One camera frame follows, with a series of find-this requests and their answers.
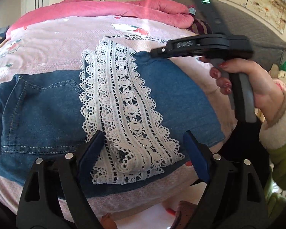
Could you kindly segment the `right forearm green sleeve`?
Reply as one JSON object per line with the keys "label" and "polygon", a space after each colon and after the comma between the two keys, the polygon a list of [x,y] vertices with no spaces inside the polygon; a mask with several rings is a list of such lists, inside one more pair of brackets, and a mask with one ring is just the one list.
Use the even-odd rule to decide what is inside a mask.
{"label": "right forearm green sleeve", "polygon": [[273,120],[262,124],[259,139],[274,165],[274,182],[286,191],[286,91],[282,106]]}

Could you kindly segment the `right hand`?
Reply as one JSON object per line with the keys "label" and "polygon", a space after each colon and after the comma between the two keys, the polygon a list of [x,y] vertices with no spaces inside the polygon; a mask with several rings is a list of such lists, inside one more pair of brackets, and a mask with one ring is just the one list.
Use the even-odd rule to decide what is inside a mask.
{"label": "right hand", "polygon": [[240,58],[225,61],[219,64],[218,68],[212,67],[210,76],[216,80],[217,86],[224,95],[231,93],[232,83],[222,75],[222,71],[247,74],[254,94],[255,107],[261,110],[267,123],[275,119],[282,107],[284,93],[273,82],[268,72],[256,62]]}

